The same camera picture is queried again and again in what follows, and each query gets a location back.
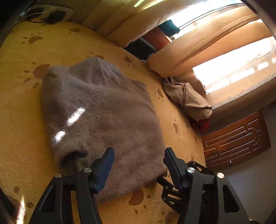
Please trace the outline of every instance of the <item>wall socket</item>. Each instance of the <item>wall socket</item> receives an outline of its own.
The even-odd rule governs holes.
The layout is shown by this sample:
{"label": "wall socket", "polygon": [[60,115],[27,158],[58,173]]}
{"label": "wall socket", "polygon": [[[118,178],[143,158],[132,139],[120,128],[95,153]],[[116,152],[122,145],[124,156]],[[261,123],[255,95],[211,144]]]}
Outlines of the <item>wall socket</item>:
{"label": "wall socket", "polygon": [[30,10],[33,10],[33,9],[43,9],[41,11],[43,12],[43,14],[40,16],[40,19],[48,18],[50,13],[54,11],[66,12],[62,21],[69,21],[75,12],[75,10],[73,9],[69,9],[61,6],[54,6],[54,5],[35,5]]}

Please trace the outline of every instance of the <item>paw print pattern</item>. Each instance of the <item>paw print pattern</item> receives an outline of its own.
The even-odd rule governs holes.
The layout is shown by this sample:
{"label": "paw print pattern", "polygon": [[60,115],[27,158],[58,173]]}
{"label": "paw print pattern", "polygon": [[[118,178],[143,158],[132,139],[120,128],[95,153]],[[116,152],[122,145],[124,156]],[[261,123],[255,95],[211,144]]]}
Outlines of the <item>paw print pattern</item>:
{"label": "paw print pattern", "polygon": [[176,123],[173,123],[172,124],[173,125],[173,127],[174,127],[174,129],[175,129],[175,133],[178,133],[179,135],[180,135],[180,133],[179,133],[179,131],[180,131],[180,128],[178,127],[178,123],[176,124]]}
{"label": "paw print pattern", "polygon": [[34,34],[31,33],[31,37],[30,37],[30,38],[28,38],[28,37],[23,37],[23,39],[28,39],[28,43],[29,43],[29,44],[33,44],[34,42],[39,41],[39,40],[42,40],[43,38],[42,38],[41,36],[34,36]]}
{"label": "paw print pattern", "polygon": [[136,206],[141,204],[143,200],[144,200],[144,192],[141,188],[138,188],[137,190],[132,192],[132,197],[129,200],[128,204]]}
{"label": "paw print pattern", "polygon": [[[90,54],[94,54],[93,52],[89,51]],[[90,56],[86,56],[87,58],[90,58]]]}
{"label": "paw print pattern", "polygon": [[128,56],[126,56],[126,57],[124,58],[124,60],[128,63],[128,66],[129,66],[129,67],[130,67],[129,64],[132,64],[133,61],[134,61],[134,59],[130,59]]}
{"label": "paw print pattern", "polygon": [[157,89],[154,93],[159,95],[159,97],[158,97],[159,100],[160,100],[160,97],[161,97],[161,98],[164,98],[164,96],[163,96],[163,94],[162,94],[162,92],[161,92],[160,89]]}
{"label": "paw print pattern", "polygon": [[71,32],[75,33],[75,35],[77,36],[78,33],[80,33],[81,35],[84,35],[85,31],[81,31],[80,28],[76,27],[76,28],[71,28],[69,29],[70,32],[69,34],[71,34]]}
{"label": "paw print pattern", "polygon": [[[37,67],[34,68],[33,70],[33,76],[35,79],[43,79],[49,69],[50,65],[49,64],[41,64]],[[23,70],[24,73],[30,73],[29,70]],[[27,77],[26,79],[24,79],[23,83],[27,83],[31,80],[30,77]],[[36,87],[38,87],[39,83],[35,82],[33,84],[33,89],[35,89]]]}
{"label": "paw print pattern", "polygon": [[190,125],[189,125],[189,120],[187,118],[187,120],[184,120],[184,123],[185,123],[185,128],[188,132],[190,132]]}

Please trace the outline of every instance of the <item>wooden door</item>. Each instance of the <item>wooden door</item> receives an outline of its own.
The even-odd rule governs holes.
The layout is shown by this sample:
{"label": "wooden door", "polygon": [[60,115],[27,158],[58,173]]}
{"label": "wooden door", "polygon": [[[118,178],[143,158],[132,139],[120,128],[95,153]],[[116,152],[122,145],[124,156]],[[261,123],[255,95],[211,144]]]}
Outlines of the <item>wooden door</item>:
{"label": "wooden door", "polygon": [[201,138],[206,166],[224,169],[243,162],[270,147],[261,111]]}

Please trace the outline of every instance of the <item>wall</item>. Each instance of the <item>wall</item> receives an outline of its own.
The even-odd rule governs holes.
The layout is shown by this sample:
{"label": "wall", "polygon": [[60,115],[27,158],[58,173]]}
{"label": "wall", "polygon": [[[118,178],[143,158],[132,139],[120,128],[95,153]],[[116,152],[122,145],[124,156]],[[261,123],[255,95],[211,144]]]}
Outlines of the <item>wall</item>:
{"label": "wall", "polygon": [[242,164],[223,170],[249,218],[263,224],[276,207],[276,106],[263,109],[271,148]]}

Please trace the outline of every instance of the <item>sunlight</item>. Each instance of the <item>sunlight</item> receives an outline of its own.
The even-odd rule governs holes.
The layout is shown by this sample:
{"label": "sunlight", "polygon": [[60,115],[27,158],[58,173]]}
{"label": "sunlight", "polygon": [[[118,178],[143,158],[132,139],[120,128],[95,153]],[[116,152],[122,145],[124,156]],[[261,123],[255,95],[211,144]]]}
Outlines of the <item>sunlight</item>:
{"label": "sunlight", "polygon": [[249,75],[252,75],[252,74],[254,74],[254,73],[255,73],[254,68],[250,68],[250,69],[248,69],[248,70],[246,70],[246,71],[244,71],[244,72],[240,72],[240,73],[238,73],[238,74],[233,74],[233,75],[231,76],[231,78],[230,78],[231,83],[234,83],[234,82],[236,82],[236,81],[239,81],[239,80],[241,80],[241,79],[243,79],[243,78],[245,78],[245,77],[247,77],[247,76],[249,76]]}
{"label": "sunlight", "polygon": [[221,88],[223,88],[223,87],[226,87],[226,86],[228,86],[228,85],[230,85],[230,80],[228,80],[228,79],[223,79],[219,84],[217,84],[217,85],[211,87],[210,89],[207,89],[207,90],[206,90],[206,93],[214,92],[214,91],[216,91],[216,90],[218,90],[218,89],[221,89]]}
{"label": "sunlight", "polygon": [[150,8],[150,7],[152,7],[152,6],[154,6],[157,3],[162,2],[162,1],[164,1],[164,0],[156,0],[156,1],[152,2],[151,4],[147,5],[144,9]]}
{"label": "sunlight", "polygon": [[264,62],[264,63],[259,64],[257,67],[258,67],[258,70],[260,71],[268,66],[269,66],[268,62]]}
{"label": "sunlight", "polygon": [[16,224],[23,224],[25,214],[26,214],[25,201],[24,201],[24,196],[22,196]]}
{"label": "sunlight", "polygon": [[264,21],[262,20],[262,19],[258,19],[258,20],[256,20],[256,21],[252,21],[252,22],[250,22],[250,23],[248,23],[248,24],[252,24],[252,23],[263,23]]}
{"label": "sunlight", "polygon": [[201,2],[198,4],[191,5],[186,9],[176,13],[171,16],[169,19],[177,26],[181,27],[182,25],[190,22],[191,20],[210,12],[214,9],[219,9],[224,6],[228,6],[231,4],[242,3],[240,0],[207,0],[205,2]]}
{"label": "sunlight", "polygon": [[134,7],[135,7],[135,8],[138,7],[138,6],[141,5],[144,1],[145,1],[145,0],[140,0],[140,1],[138,1],[138,2],[134,5]]}
{"label": "sunlight", "polygon": [[58,143],[61,139],[62,139],[62,137],[65,135],[65,131],[60,131],[60,132],[58,132],[56,135],[55,135],[55,142],[56,143]]}
{"label": "sunlight", "polygon": [[[213,92],[228,83],[225,79],[233,83],[255,73],[257,69],[251,64],[258,62],[260,57],[272,50],[275,50],[274,37],[265,38],[204,62],[194,67],[193,71],[205,89]],[[272,57],[272,62],[276,63],[275,57]],[[261,63],[258,70],[268,66],[268,62]]]}
{"label": "sunlight", "polygon": [[72,124],[74,124],[84,112],[85,112],[85,109],[83,107],[80,107],[79,109],[77,109],[71,115],[71,117],[68,118],[67,125],[71,126]]}

